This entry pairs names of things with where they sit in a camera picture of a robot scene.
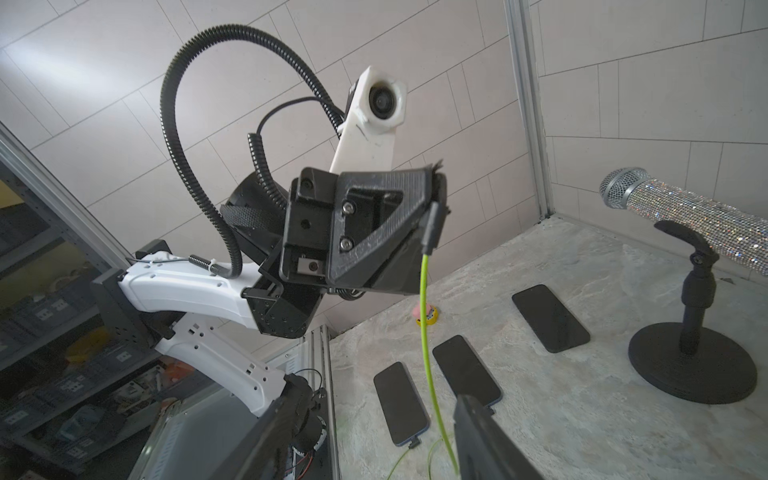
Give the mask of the black smartphone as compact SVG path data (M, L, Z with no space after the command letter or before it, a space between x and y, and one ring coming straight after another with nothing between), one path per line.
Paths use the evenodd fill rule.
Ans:
M377 373L373 383L393 444L418 446L430 419L407 367L395 362Z
M512 301L549 353L590 342L587 329L547 286L538 284L517 292Z
M456 397L474 397L486 408L502 400L502 389L464 336L454 335L432 354Z

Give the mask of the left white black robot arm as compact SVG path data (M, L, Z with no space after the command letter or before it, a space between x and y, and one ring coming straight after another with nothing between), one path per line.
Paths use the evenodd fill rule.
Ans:
M192 62L228 41L276 54L304 80L339 142L327 170L306 168L283 188L268 165L263 135L248 137L254 170L215 205L188 161L177 125L177 94ZM163 78L160 118L170 160L229 258L176 256L156 240L126 269L91 286L110 332L126 345L178 359L228 390L255 416L252 447L240 447L218 479L303 478L332 437L322 386L270 368L213 326L223 319L261 334L302 337L325 295L353 301L369 292L427 297L428 262L448 214L437 166L392 168L406 116L407 86L376 68L336 106L307 63L267 32L240 24L187 41Z

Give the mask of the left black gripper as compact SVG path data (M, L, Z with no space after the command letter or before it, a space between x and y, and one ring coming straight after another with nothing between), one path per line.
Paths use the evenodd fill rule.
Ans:
M336 180L304 168L280 210L250 176L220 208L241 252L257 264L259 278L241 297L264 335L303 336L329 285L418 293L426 242L439 242L448 212L442 164L344 172Z

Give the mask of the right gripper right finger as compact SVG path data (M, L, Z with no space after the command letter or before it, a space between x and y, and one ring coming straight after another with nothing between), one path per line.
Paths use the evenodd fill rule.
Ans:
M457 397L454 432L461 479L543 479L475 397Z

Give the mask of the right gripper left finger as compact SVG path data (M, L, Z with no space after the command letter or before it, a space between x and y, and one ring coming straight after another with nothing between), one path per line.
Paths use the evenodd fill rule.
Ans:
M282 479L289 454L311 455L327 437L327 424L319 415L318 394L306 378L287 375L281 395L211 477Z

